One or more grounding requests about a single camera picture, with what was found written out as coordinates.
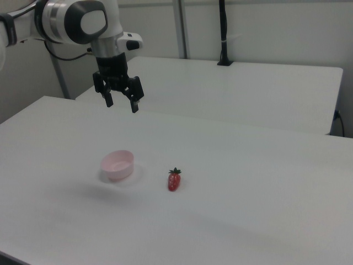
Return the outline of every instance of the strawberry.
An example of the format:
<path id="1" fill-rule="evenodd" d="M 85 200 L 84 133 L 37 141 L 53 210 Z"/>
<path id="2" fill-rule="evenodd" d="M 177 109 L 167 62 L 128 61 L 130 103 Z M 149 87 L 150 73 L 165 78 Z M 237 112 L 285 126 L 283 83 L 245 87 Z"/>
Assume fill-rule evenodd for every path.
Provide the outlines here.
<path id="1" fill-rule="evenodd" d="M 181 171 L 178 170 L 177 168 L 174 168 L 174 170 L 169 171 L 169 177 L 168 177 L 168 189 L 173 192 L 175 191 L 180 183 L 180 174 Z"/>

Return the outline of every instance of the black mount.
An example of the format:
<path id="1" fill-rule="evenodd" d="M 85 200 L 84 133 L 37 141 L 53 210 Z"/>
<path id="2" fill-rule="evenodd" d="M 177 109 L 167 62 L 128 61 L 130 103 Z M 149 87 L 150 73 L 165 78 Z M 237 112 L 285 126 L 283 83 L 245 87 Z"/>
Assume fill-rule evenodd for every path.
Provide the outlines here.
<path id="1" fill-rule="evenodd" d="M 113 105 L 110 91 L 119 91 L 130 100 L 133 113 L 138 111 L 138 101 L 144 96 L 141 81 L 138 76 L 130 78 L 127 75 L 127 62 L 125 53 L 111 57 L 98 58 L 99 71 L 93 74 L 95 91 L 101 93 L 106 106 Z"/>
<path id="2" fill-rule="evenodd" d="M 229 66 L 233 61 L 228 59 L 227 52 L 227 15 L 226 15 L 226 4 L 224 0 L 220 0 L 220 21 L 221 21 L 221 40 L 222 40 L 222 51 L 221 58 L 218 65 Z"/>

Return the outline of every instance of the white table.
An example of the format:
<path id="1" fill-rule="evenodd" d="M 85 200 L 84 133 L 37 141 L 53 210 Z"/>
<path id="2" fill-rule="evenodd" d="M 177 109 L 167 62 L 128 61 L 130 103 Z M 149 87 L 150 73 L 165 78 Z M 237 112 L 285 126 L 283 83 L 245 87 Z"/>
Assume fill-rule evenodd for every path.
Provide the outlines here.
<path id="1" fill-rule="evenodd" d="M 33 265 L 353 264 L 351 139 L 45 97 L 0 150 L 0 251 Z"/>
<path id="2" fill-rule="evenodd" d="M 330 132 L 342 69 L 136 57 L 129 75 L 145 91 L 140 109 L 268 128 Z M 130 108 L 119 92 L 114 104 Z M 94 88 L 76 100 L 104 104 Z"/>

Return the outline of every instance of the small bowl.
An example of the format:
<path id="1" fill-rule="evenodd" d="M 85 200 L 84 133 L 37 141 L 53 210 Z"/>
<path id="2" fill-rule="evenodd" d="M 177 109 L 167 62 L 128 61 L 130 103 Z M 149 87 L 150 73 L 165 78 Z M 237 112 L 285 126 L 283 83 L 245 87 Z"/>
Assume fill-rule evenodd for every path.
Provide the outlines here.
<path id="1" fill-rule="evenodd" d="M 106 155 L 100 163 L 101 170 L 111 181 L 119 181 L 133 171 L 133 154 L 119 150 Z"/>

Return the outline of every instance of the strawberry leaves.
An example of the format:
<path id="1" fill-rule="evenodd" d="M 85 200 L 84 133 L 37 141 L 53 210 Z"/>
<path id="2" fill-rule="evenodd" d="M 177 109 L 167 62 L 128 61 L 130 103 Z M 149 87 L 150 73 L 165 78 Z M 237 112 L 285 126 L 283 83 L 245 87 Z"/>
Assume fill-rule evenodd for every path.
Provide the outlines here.
<path id="1" fill-rule="evenodd" d="M 170 174 L 180 174 L 181 170 L 177 169 L 176 167 L 174 167 L 174 169 L 169 170 Z"/>

